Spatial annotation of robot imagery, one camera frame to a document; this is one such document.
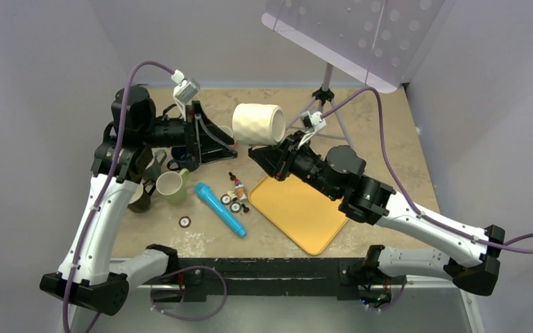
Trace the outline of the dark blue ceramic mug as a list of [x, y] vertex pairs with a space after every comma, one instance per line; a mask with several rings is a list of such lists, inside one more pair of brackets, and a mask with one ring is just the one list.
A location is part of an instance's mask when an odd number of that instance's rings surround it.
[[167, 162], [169, 171], [187, 169], [193, 172], [201, 165], [197, 148], [188, 149], [185, 146], [174, 146], [170, 150], [171, 159]]

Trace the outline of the pink ceramic mug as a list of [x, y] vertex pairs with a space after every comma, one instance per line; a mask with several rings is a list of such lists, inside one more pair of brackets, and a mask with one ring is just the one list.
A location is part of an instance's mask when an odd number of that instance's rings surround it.
[[227, 126], [219, 126], [219, 129], [224, 133], [226, 136], [226, 141], [230, 142], [231, 144], [235, 141], [233, 138], [233, 131], [227, 127]]

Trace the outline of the green ceramic mug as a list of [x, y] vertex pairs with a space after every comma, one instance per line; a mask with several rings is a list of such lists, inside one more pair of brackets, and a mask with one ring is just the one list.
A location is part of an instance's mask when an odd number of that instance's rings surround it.
[[188, 169], [164, 172], [155, 182], [156, 190], [168, 203], [172, 205], [183, 204], [187, 197], [188, 178]]

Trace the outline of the cream mug black handle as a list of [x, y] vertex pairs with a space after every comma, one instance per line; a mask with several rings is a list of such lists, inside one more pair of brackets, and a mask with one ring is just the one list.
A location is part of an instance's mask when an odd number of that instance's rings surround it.
[[279, 105], [241, 103], [234, 109], [231, 128], [241, 144], [273, 146], [285, 136], [285, 115]]

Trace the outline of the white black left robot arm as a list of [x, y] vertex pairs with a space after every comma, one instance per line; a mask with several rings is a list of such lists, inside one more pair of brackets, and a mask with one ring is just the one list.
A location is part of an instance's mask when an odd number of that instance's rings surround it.
[[179, 274], [178, 253], [152, 244], [141, 255], [113, 265], [113, 245], [132, 197], [144, 180], [155, 148], [183, 147], [186, 165], [196, 168], [237, 157], [234, 139], [213, 123], [199, 101], [183, 116], [156, 113], [148, 90], [119, 90], [111, 105], [113, 120], [94, 154], [90, 192], [79, 229], [58, 270], [42, 276], [42, 291], [69, 305], [113, 316], [128, 294], [157, 278], [163, 284]]

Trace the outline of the grey ceramic mug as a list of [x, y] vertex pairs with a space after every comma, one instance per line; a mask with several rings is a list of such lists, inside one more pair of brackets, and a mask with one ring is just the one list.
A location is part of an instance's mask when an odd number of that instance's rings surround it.
[[149, 162], [143, 173], [144, 182], [156, 182], [162, 174], [162, 165], [167, 159], [167, 152], [159, 149], [153, 154], [153, 159]]

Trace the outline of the black ceramic mug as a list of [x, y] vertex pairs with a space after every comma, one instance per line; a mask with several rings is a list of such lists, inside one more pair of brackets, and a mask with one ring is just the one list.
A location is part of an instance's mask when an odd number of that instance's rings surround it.
[[156, 183], [146, 180], [139, 184], [128, 204], [128, 210], [141, 214], [147, 212], [151, 207], [151, 196], [156, 190]]

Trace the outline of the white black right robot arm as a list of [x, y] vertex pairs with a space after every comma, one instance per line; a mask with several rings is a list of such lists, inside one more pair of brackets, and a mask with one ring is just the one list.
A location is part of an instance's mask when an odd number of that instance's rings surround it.
[[451, 281], [479, 296], [490, 296], [499, 278], [500, 245], [505, 231], [490, 225], [476, 228], [413, 204], [393, 187], [364, 173], [366, 162], [347, 145], [334, 146], [325, 157], [309, 144], [301, 144], [303, 132], [288, 135], [275, 146], [253, 147], [248, 156], [273, 179], [294, 176], [332, 201], [350, 220], [392, 229], [429, 247], [400, 250], [370, 246], [354, 277], [363, 281], [420, 275]]

